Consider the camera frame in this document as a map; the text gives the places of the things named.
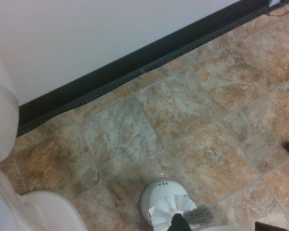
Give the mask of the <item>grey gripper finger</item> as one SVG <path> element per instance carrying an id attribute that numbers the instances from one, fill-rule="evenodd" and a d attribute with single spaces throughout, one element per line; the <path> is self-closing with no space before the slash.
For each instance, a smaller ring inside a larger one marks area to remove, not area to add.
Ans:
<path id="1" fill-rule="evenodd" d="M 258 221 L 255 222 L 255 231 L 275 231 L 275 230 L 276 230 L 275 226 L 261 223 Z"/>

